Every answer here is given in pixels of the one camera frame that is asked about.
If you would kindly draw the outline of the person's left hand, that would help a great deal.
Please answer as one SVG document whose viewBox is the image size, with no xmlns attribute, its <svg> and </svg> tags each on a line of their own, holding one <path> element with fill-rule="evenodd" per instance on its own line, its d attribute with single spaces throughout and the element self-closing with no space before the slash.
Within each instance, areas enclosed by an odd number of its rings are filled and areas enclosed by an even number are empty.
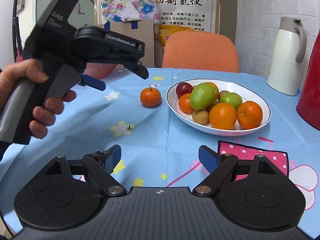
<svg viewBox="0 0 320 240">
<path fill-rule="evenodd" d="M 44 83 L 28 79 L 18 81 L 1 117 L 1 141 L 29 144 L 32 133 L 29 129 L 33 109 L 42 106 L 48 98 L 60 98 L 81 81 L 77 70 L 53 57 L 37 60 L 39 68 L 48 75 Z"/>
</svg>

